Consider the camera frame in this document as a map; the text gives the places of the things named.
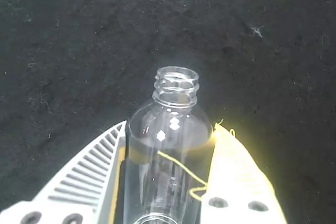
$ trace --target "bottle body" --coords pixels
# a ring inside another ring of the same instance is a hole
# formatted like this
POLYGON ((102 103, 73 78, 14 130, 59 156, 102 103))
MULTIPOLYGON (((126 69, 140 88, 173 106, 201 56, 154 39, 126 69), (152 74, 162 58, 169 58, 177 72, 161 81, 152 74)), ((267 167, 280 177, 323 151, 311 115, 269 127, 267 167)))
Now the bottle body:
MULTIPOLYGON (((184 71, 168 70, 164 72, 184 71)), ((183 80, 169 82, 164 85, 173 95, 157 99, 160 88, 156 87, 153 101, 139 109, 127 126, 124 224, 194 224, 197 217, 200 202, 189 190, 201 185, 179 164, 207 181, 213 153, 211 127, 196 102, 190 103, 190 94, 183 93, 187 87, 183 80)))

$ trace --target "yellow edge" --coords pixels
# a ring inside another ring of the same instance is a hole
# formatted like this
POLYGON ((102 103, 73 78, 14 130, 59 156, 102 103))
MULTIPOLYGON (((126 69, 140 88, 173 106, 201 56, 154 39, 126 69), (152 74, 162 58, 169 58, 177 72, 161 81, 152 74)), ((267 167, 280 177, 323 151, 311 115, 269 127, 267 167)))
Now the yellow edge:
POLYGON ((114 224, 114 217, 116 215, 115 208, 117 207, 117 199, 118 199, 120 166, 124 159, 125 159, 125 147, 121 147, 119 149, 119 155, 118 155, 118 161, 117 161, 118 163, 117 163, 116 181, 114 183, 114 189, 113 189, 113 194, 112 194, 109 224, 114 224))

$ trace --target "plastic bottle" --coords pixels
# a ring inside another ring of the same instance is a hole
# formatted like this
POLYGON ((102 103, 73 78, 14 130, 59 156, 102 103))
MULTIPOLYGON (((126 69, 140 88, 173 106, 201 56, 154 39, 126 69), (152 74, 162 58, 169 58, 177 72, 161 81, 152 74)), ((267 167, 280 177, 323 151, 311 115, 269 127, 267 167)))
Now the plastic bottle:
POLYGON ((206 114, 197 105, 198 74, 182 67, 157 71, 153 100, 127 126, 124 224, 194 224, 201 186, 176 162, 207 181, 213 143, 206 114))

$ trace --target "bottle shoulder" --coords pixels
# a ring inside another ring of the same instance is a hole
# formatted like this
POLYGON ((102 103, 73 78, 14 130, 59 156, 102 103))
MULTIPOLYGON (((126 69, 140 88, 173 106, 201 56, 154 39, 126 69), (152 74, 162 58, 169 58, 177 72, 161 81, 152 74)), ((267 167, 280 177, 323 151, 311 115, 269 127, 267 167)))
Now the bottle shoulder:
POLYGON ((209 120, 198 105, 176 109, 149 102, 128 124, 130 141, 160 148, 197 147, 209 139, 210 133, 209 120))

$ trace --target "screw hole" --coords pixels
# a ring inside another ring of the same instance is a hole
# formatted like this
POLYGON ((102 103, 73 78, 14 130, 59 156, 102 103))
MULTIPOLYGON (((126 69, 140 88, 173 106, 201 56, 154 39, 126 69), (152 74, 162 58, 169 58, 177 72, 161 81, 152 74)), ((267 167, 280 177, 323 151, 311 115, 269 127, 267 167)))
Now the screw hole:
POLYGON ((214 197, 209 200, 209 205, 217 208, 228 207, 228 203, 222 198, 214 197))
POLYGON ((248 204, 248 208, 258 212, 266 212, 268 211, 268 207, 259 201, 252 201, 248 204))
POLYGON ((20 224, 37 224, 41 219, 42 214, 40 212, 30 212, 26 214, 20 224))
POLYGON ((79 214, 68 215, 62 224, 81 224, 83 222, 83 216, 79 214))

